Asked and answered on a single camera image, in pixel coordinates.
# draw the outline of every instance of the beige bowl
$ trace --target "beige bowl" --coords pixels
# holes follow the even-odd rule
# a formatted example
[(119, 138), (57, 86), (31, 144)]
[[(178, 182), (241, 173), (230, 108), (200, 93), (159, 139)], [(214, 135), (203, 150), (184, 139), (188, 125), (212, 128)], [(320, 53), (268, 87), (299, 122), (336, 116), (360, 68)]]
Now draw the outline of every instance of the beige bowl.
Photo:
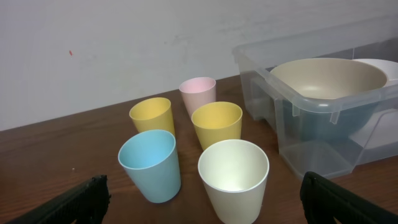
[(311, 58), (287, 62), (271, 74), (304, 97), (337, 99), (383, 87), (386, 74), (366, 63), (338, 58)]

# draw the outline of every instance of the plastic cup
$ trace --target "plastic cup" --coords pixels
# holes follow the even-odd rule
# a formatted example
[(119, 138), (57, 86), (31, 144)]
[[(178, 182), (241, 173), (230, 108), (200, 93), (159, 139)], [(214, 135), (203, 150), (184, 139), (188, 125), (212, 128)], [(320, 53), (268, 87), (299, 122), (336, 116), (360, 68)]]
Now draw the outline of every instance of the plastic cup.
[(172, 103), (169, 99), (156, 97), (141, 101), (131, 108), (129, 114), (140, 133), (161, 129), (170, 131), (175, 135)]
[(216, 101), (216, 80), (213, 78), (191, 78), (183, 82), (179, 89), (189, 117), (199, 107)]
[(240, 139), (242, 113), (238, 105), (229, 102), (208, 103), (193, 112), (192, 123), (202, 149), (222, 140)]
[(150, 130), (129, 139), (119, 151), (119, 163), (148, 201), (162, 203), (181, 187), (174, 135)]
[(199, 158), (198, 170), (218, 218), (226, 223), (252, 223), (260, 214), (269, 161), (257, 145), (220, 141)]

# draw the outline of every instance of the wooden tabletop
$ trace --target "wooden tabletop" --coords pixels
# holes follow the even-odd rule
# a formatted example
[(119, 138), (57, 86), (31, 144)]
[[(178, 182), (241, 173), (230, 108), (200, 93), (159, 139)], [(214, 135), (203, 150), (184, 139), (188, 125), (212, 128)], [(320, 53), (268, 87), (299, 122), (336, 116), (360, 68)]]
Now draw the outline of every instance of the wooden tabletop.
[[(138, 99), (0, 132), (0, 223), (96, 174), (108, 175), (112, 194), (103, 223), (221, 223), (198, 174), (202, 149), (180, 93), (157, 96), (172, 102), (176, 130), (182, 188), (171, 201), (148, 202), (118, 164), (120, 147), (137, 134), (128, 112), (143, 100)], [(244, 108), (238, 76), (217, 81), (217, 100)], [(306, 223), (301, 183), (278, 155), (276, 134), (265, 121), (254, 121), (243, 111), (242, 139), (263, 148), (270, 161), (256, 223)], [(398, 156), (357, 166), (352, 174), (332, 181), (398, 213)]]

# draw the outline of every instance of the yellow plastic cup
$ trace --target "yellow plastic cup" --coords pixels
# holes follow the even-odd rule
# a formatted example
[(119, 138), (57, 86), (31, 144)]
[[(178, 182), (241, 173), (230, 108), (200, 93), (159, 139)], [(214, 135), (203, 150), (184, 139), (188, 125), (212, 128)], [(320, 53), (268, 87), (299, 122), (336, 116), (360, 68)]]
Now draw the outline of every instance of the yellow plastic cup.
[(230, 102), (214, 102), (199, 107), (192, 114), (198, 139), (203, 150), (212, 144), (241, 139), (242, 109)]
[(156, 97), (141, 101), (131, 108), (129, 114), (140, 133), (161, 129), (175, 136), (172, 103), (169, 99)]

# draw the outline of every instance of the white plastic cup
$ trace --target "white plastic cup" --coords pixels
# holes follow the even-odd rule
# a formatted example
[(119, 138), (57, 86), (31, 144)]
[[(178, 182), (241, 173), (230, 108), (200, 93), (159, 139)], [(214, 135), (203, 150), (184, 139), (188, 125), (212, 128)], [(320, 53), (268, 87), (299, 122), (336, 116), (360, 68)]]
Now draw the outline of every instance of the white plastic cup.
[(240, 139), (214, 143), (201, 154), (198, 170), (222, 222), (245, 224), (257, 219), (269, 172), (260, 147)]

